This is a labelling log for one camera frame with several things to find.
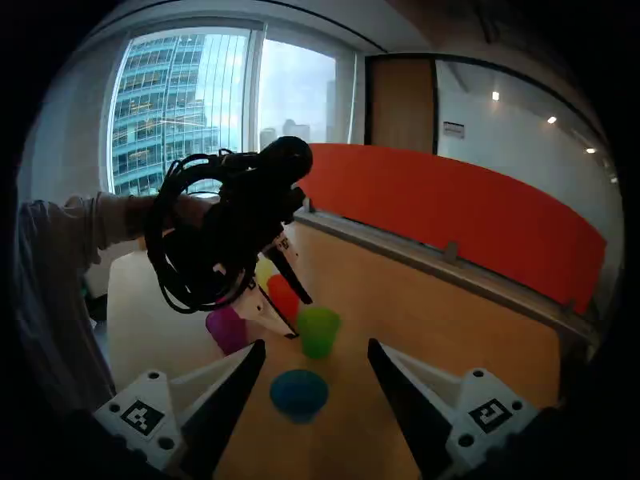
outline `door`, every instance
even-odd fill
[[[435,153],[434,70],[428,58],[367,59],[365,144]]]

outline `green cup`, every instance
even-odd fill
[[[309,358],[324,358],[331,353],[340,317],[328,308],[312,306],[298,313],[298,332],[302,352]]]

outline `wooden table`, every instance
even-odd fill
[[[418,469],[366,359],[381,342],[453,374],[483,366],[537,407],[558,394],[558,338],[551,329],[403,264],[314,230],[286,231],[298,272],[316,304],[342,317],[334,352],[305,358],[299,341],[262,329],[266,361],[216,478],[410,478]],[[160,295],[146,253],[111,268],[108,336],[116,387],[146,369],[170,378],[222,356],[204,314],[181,315]],[[294,425],[271,405],[280,373],[306,368],[330,386],[310,425]]]

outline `hand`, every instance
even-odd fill
[[[176,202],[174,212],[187,224],[201,227],[202,219],[211,206],[216,203],[217,197],[198,198],[189,195],[180,195]]]

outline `orange cup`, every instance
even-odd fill
[[[280,310],[280,313],[285,316],[291,325],[295,325],[298,308],[300,307],[300,298],[291,289],[289,283],[282,275],[277,274],[266,281],[266,288],[268,289],[269,298]]]

